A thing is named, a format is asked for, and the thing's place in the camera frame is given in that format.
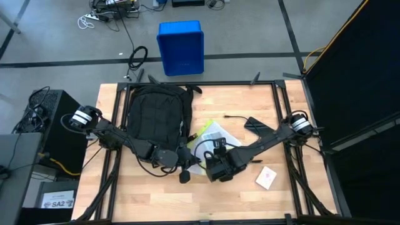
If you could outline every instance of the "power strip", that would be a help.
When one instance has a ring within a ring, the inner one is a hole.
[[[100,19],[99,19],[99,17],[97,15],[86,14],[86,15],[84,15],[84,17],[86,17],[88,19],[93,19],[93,20],[100,21]]]

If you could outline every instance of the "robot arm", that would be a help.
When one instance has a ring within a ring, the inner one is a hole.
[[[226,151],[224,138],[214,140],[214,153],[206,152],[206,173],[211,182],[220,180],[230,181],[233,176],[245,170],[248,163],[271,147],[289,141],[292,145],[302,146],[313,135],[314,128],[303,114],[288,116],[277,130],[262,137],[260,140],[246,147],[234,147]]]
[[[69,125],[86,134],[95,134],[105,148],[117,149],[122,145],[127,146],[141,161],[166,168],[173,168],[178,162],[176,152],[162,149],[157,143],[133,138],[104,119],[101,111],[95,107],[81,106],[69,120]]]

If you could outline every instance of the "metal frame leg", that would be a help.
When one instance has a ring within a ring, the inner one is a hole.
[[[7,17],[6,15],[4,15],[2,12],[0,12],[0,18],[11,28],[13,29],[15,32],[17,32],[18,34],[21,33],[21,31],[18,29],[17,26],[15,26]]]

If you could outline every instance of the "black backdrop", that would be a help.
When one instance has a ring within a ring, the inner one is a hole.
[[[400,1],[370,0],[306,76],[324,145],[400,111]]]
[[[399,9],[398,0],[369,0],[306,75],[323,150],[399,116]],[[333,154],[353,217],[400,220],[398,127]]]

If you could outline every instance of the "wooden table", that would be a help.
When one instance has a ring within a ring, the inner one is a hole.
[[[286,81],[292,110],[309,108],[300,81]],[[117,84],[102,84],[96,107],[111,120]],[[252,116],[276,129],[278,119],[274,106],[272,88],[259,86],[201,86],[203,94],[195,92],[191,134],[199,130],[209,119],[217,121],[225,130],[244,145],[256,140],[256,135],[243,128],[246,122],[238,118],[223,118],[225,114]],[[117,125],[121,120],[124,94],[121,95]],[[280,96],[282,111],[284,104]],[[317,141],[309,144],[318,148]],[[98,150],[87,150],[85,162]],[[319,200],[333,213],[336,212],[332,192],[321,156],[303,147],[304,164],[308,183]],[[78,218],[98,192],[104,162],[100,152],[82,172],[72,218]],[[124,147],[117,183],[114,222],[128,221],[185,221],[217,219],[277,219],[285,213],[296,217],[293,196],[282,144],[265,151],[255,159],[262,164],[250,164],[247,169],[229,182],[209,182],[206,176],[191,175],[187,184],[180,184],[177,172],[167,177],[152,177],[137,164],[135,156]],[[277,176],[267,191],[255,180],[261,169],[267,166]],[[303,212],[306,213],[304,194],[299,192]],[[103,217],[106,215],[109,195],[104,198]]]

